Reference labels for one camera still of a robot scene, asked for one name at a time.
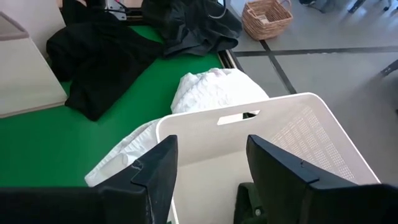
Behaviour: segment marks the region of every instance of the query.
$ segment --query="wicker basket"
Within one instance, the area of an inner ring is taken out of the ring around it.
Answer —
[[[290,0],[285,0],[292,7]],[[257,0],[244,5],[244,30],[255,40],[265,40],[283,33],[292,22],[292,14],[277,0]]]

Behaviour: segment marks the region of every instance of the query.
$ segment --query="floor tile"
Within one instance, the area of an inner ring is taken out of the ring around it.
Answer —
[[[249,34],[245,31],[242,31],[241,36],[238,39],[239,44],[232,51],[234,52],[242,52],[242,51],[265,51],[262,48],[260,42],[253,40]]]
[[[354,14],[354,1],[338,0],[322,14],[292,0],[293,22],[280,36],[267,40],[271,50],[382,47],[398,45],[398,11],[384,12],[386,1],[366,1]]]
[[[238,57],[244,72],[270,97],[288,95],[268,57]]]
[[[376,175],[398,184],[398,71],[378,74],[398,53],[276,58],[298,92],[325,100]]]

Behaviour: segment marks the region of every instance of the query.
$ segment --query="dark gray cloth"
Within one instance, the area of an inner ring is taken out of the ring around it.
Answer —
[[[208,16],[222,10],[223,7],[212,0],[144,0],[142,3],[144,20],[165,40],[165,57],[203,56],[237,46],[241,22],[228,10],[220,19]]]
[[[47,41],[47,52],[58,80],[72,81],[65,106],[96,121],[161,56],[163,48],[108,12],[78,1],[70,4],[71,14],[63,10],[68,25]]]
[[[234,224],[267,224],[267,215],[254,183],[241,183],[238,186]]]

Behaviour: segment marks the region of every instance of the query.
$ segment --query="cable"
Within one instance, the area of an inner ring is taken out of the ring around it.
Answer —
[[[224,5],[223,13],[220,16],[212,16],[209,13],[208,13],[208,16],[210,18],[212,18],[212,19],[221,19],[226,13],[226,0],[223,0],[223,5]]]

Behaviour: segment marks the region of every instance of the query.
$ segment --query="white cloth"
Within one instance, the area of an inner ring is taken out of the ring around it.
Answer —
[[[172,113],[196,112],[268,99],[265,91],[238,69],[212,68],[184,75],[171,104]],[[138,127],[125,137],[85,177],[92,187],[117,174],[156,144],[159,119]]]

